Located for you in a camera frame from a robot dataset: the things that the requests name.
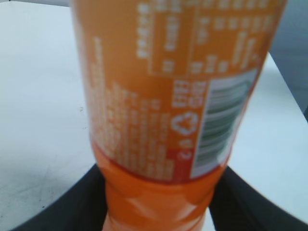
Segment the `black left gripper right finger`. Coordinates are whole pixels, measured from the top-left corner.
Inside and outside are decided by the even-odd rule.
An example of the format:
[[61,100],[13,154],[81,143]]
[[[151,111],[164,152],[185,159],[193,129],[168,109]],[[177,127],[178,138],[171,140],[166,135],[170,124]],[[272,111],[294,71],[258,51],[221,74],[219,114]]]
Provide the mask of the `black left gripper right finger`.
[[230,167],[219,180],[209,206],[217,231],[307,231],[308,225],[279,208]]

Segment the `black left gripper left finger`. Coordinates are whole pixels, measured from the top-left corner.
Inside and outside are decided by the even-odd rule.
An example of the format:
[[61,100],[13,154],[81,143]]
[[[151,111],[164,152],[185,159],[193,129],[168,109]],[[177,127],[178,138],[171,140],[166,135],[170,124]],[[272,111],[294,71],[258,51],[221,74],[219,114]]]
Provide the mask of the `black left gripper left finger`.
[[105,178],[97,165],[57,201],[14,231],[101,231],[107,214]]

